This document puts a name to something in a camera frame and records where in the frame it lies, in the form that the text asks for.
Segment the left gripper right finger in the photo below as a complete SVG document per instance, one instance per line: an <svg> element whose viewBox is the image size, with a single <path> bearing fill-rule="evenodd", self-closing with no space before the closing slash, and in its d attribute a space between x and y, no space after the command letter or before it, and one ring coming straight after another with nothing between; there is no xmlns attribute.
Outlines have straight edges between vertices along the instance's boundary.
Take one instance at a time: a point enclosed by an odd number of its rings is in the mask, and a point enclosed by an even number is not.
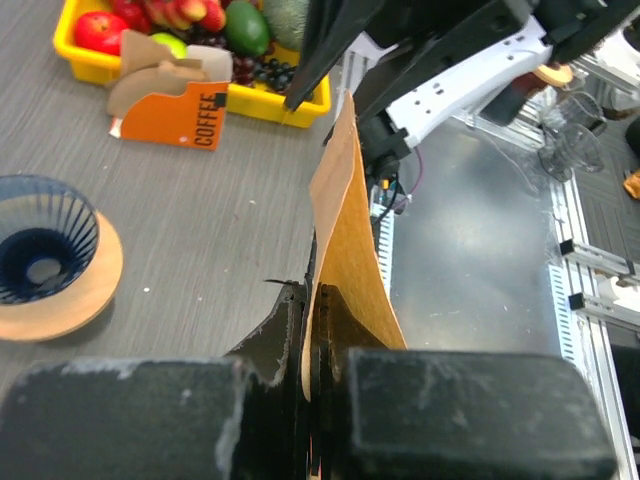
<svg viewBox="0 0 640 480"><path fill-rule="evenodd" d="M554 356L389 350L322 286L313 313L320 479L609 479L582 376Z"/></svg>

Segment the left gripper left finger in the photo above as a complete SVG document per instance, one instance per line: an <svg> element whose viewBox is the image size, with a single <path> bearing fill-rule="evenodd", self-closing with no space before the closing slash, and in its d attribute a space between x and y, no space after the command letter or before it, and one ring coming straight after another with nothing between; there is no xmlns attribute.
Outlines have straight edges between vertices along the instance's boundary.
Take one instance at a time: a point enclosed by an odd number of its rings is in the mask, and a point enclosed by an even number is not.
<svg viewBox="0 0 640 480"><path fill-rule="evenodd" d="M5 479L305 479L308 289L285 282L216 358L77 358L18 376L1 404Z"/></svg>

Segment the brown paper coffee filter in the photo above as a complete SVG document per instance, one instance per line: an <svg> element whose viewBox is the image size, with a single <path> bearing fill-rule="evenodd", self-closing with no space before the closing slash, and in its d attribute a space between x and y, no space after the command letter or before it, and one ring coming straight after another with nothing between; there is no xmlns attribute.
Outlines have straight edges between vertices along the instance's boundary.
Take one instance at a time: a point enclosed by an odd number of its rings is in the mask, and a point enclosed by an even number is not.
<svg viewBox="0 0 640 480"><path fill-rule="evenodd" d="M350 92L309 187L316 257L309 309L322 284L338 288L355 319L391 349L405 338L384 289L375 253L368 189Z"/></svg>

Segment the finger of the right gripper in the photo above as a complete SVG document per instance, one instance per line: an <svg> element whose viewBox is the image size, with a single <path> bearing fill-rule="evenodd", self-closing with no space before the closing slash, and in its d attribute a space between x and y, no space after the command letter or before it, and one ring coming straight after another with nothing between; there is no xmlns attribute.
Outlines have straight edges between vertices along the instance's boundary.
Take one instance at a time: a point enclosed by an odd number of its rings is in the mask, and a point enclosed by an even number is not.
<svg viewBox="0 0 640 480"><path fill-rule="evenodd" d="M418 31L405 36L363 77L353 99L368 120L445 70L518 32L527 1L420 1L410 15Z"/></svg>
<svg viewBox="0 0 640 480"><path fill-rule="evenodd" d="M284 105L296 111L336 61L382 10L379 0L311 0L299 63Z"/></svg>

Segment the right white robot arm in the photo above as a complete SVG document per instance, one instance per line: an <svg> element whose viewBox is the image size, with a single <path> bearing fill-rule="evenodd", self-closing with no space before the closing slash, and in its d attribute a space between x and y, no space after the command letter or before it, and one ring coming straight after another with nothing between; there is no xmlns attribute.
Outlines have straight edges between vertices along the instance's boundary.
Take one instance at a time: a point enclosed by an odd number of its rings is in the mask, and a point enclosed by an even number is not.
<svg viewBox="0 0 640 480"><path fill-rule="evenodd" d="M366 175L380 180L458 110L541 65L578 59L638 7L636 1L312 1L284 104L297 109L367 34L386 53L353 101Z"/></svg>

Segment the blue plastic coffee dripper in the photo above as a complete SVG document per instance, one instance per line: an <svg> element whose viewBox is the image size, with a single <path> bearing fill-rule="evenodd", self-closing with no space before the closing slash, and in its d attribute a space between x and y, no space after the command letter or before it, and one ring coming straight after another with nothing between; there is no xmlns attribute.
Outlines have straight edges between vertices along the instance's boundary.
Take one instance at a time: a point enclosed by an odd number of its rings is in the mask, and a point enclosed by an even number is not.
<svg viewBox="0 0 640 480"><path fill-rule="evenodd" d="M32 303L73 283L94 258L97 211L84 194L39 175L1 178L1 304Z"/></svg>

